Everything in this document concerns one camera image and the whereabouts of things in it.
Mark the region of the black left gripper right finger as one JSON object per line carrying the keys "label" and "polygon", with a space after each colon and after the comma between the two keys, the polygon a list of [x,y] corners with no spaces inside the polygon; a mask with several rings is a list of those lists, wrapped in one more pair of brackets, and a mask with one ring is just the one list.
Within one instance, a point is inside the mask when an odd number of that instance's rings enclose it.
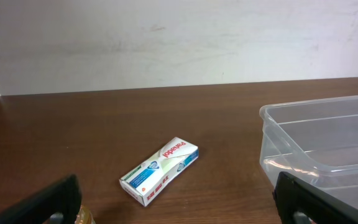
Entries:
{"label": "black left gripper right finger", "polygon": [[358,224],[358,209],[288,172],[279,173],[273,199],[284,224]]}

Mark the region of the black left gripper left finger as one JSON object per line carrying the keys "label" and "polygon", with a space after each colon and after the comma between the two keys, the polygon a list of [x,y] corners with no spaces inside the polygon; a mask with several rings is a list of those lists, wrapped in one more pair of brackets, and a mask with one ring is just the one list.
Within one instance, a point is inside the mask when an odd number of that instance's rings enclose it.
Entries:
{"label": "black left gripper left finger", "polygon": [[74,223],[82,194],[75,174],[68,175],[0,212],[0,224],[44,223],[56,213],[61,223]]}

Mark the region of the gold lid balm jar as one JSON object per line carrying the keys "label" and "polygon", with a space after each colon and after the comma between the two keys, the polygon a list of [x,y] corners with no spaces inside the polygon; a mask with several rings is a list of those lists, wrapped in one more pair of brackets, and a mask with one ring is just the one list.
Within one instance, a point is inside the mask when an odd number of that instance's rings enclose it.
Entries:
{"label": "gold lid balm jar", "polygon": [[92,213],[87,207],[81,205],[76,216],[75,224],[95,224]]}

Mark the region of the white Panadol medicine box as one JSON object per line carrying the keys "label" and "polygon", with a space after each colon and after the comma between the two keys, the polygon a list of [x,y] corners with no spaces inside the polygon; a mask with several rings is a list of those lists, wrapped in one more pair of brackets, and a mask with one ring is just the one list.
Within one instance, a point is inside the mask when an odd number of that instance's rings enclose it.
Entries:
{"label": "white Panadol medicine box", "polygon": [[146,207],[176,176],[197,160],[198,156],[198,146],[175,137],[122,176],[119,179],[120,185]]}

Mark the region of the clear plastic container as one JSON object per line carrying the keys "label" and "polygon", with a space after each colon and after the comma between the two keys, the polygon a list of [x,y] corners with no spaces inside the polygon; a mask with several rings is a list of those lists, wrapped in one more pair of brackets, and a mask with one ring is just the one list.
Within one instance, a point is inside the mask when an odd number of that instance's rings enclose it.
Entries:
{"label": "clear plastic container", "polygon": [[358,95],[265,105],[260,166],[291,173],[358,209]]}

